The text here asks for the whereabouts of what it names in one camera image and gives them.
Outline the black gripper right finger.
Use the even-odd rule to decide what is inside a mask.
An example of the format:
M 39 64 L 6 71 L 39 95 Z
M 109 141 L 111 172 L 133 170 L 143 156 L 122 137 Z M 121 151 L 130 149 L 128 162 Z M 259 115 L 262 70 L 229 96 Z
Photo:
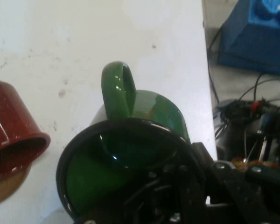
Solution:
M 192 149 L 206 177 L 210 224 L 280 224 L 280 169 L 257 164 L 241 171 L 213 160 L 203 143 Z

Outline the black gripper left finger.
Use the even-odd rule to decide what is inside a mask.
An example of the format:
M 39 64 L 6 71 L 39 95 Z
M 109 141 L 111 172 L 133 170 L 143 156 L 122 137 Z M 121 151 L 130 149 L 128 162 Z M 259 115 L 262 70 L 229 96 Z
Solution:
M 207 210 L 197 176 L 185 165 L 164 167 L 125 200 L 126 224 L 205 224 Z

